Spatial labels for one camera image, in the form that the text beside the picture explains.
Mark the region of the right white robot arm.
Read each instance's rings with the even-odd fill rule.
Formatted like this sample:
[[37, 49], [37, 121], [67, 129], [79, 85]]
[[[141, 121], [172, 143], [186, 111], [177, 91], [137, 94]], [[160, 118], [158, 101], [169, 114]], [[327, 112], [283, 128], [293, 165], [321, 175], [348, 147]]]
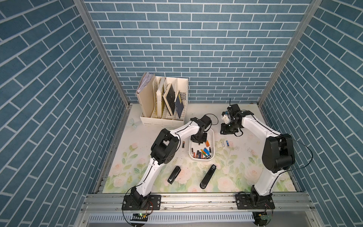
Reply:
[[281, 134], [258, 120], [254, 113], [241, 110], [237, 104], [230, 105], [221, 114], [223, 123], [220, 133], [223, 135], [241, 132], [246, 128], [263, 142], [262, 162], [264, 169], [257, 183], [251, 188], [252, 198], [268, 198], [281, 174], [288, 171], [295, 163], [295, 151], [292, 137]]

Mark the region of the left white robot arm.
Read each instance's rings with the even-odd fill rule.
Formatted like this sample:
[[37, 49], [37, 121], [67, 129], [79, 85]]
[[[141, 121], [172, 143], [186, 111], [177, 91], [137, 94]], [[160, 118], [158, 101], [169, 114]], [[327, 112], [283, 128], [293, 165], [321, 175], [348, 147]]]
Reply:
[[151, 146], [149, 165], [140, 182], [132, 187], [130, 194], [134, 200], [146, 200], [151, 194], [152, 186], [161, 171], [181, 147], [183, 141], [191, 138], [196, 143], [207, 141], [207, 130], [212, 126], [210, 117], [193, 117], [190, 121], [174, 130], [162, 129]]

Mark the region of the white plastic storage box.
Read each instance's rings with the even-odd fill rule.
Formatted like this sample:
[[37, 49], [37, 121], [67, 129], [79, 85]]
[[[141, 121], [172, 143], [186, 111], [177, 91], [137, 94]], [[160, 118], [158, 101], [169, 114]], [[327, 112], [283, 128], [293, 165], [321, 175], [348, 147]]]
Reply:
[[207, 139], [203, 143], [190, 140], [188, 154], [193, 161], [207, 162], [215, 157], [215, 134], [212, 129], [207, 132]]

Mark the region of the dark blue notebook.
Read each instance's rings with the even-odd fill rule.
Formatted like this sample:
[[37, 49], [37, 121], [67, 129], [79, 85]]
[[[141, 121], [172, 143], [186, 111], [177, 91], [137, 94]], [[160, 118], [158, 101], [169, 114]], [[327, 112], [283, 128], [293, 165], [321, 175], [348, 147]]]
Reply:
[[180, 119], [182, 116], [182, 112], [184, 110], [184, 105], [182, 102], [182, 97], [181, 97], [180, 91], [177, 92], [176, 97], [175, 97], [175, 107], [176, 107], [178, 118]]

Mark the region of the floral table mat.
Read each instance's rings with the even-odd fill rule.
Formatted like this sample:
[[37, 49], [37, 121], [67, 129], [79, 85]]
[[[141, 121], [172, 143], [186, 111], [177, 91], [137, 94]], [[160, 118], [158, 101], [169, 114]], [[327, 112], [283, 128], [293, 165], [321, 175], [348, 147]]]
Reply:
[[[252, 132], [243, 129], [243, 135], [221, 135], [221, 113], [228, 104], [189, 104], [186, 120], [201, 118], [207, 114], [213, 123], [215, 134], [215, 157], [211, 161], [193, 161], [189, 154], [189, 141], [179, 148], [173, 160], [166, 164], [153, 185], [154, 193], [198, 193], [200, 183], [211, 165], [216, 165], [209, 184], [208, 193], [249, 192], [262, 174], [263, 142]], [[159, 126], [145, 125], [140, 116], [140, 105], [134, 104], [112, 162], [102, 193], [121, 194], [137, 185], [150, 161], [151, 146], [161, 131]], [[174, 168], [181, 171], [173, 184], [167, 182]]]

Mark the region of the beige desktop file organizer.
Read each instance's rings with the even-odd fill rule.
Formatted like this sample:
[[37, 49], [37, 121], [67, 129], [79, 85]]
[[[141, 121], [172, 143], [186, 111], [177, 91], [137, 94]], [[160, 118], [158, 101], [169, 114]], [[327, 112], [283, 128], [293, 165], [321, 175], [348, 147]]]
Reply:
[[[172, 84], [175, 95], [178, 91], [181, 93], [184, 110], [179, 119], [175, 108], [175, 114], [172, 117], [165, 105], [163, 94], [168, 84]], [[186, 78], [173, 78], [156, 76], [153, 73], [146, 72], [143, 74], [136, 95], [142, 110], [140, 119], [145, 125], [181, 127], [186, 119], [188, 106], [188, 88], [189, 80]]]

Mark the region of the long black stapler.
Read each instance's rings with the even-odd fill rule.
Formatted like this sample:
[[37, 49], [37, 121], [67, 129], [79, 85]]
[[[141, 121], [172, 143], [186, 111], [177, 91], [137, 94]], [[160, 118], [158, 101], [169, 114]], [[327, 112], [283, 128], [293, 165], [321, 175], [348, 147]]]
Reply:
[[204, 178], [202, 179], [201, 183], [200, 183], [200, 188], [201, 189], [206, 189], [208, 183], [210, 182], [214, 172], [216, 170], [216, 165], [212, 165], [209, 170], [207, 171], [207, 173], [205, 174]]

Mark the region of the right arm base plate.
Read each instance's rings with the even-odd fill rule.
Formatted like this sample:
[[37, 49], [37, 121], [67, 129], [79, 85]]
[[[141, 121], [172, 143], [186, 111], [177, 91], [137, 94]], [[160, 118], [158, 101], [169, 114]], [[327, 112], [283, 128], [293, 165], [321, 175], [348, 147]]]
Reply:
[[260, 196], [252, 193], [240, 193], [235, 195], [237, 209], [239, 210], [273, 210], [275, 204], [272, 199], [272, 194], [267, 196]]

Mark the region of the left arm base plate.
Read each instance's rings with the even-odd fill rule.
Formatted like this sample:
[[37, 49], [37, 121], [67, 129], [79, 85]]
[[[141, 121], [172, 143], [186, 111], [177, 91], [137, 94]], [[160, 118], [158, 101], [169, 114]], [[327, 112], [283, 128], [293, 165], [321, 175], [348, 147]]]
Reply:
[[154, 211], [160, 210], [161, 195], [151, 194], [146, 197], [139, 195], [126, 195], [123, 200], [123, 211], [141, 211], [147, 208]]

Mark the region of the aluminium mounting rail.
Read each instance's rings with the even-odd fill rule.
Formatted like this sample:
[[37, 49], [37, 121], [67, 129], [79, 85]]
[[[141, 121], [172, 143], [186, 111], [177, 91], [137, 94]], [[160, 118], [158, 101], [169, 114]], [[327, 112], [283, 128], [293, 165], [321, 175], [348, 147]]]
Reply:
[[[313, 211], [307, 193], [273, 193], [267, 205], [252, 206], [241, 193], [156, 193], [149, 198], [153, 212], [237, 212], [237, 211]], [[120, 213], [124, 207], [122, 194], [88, 194], [82, 213]]]

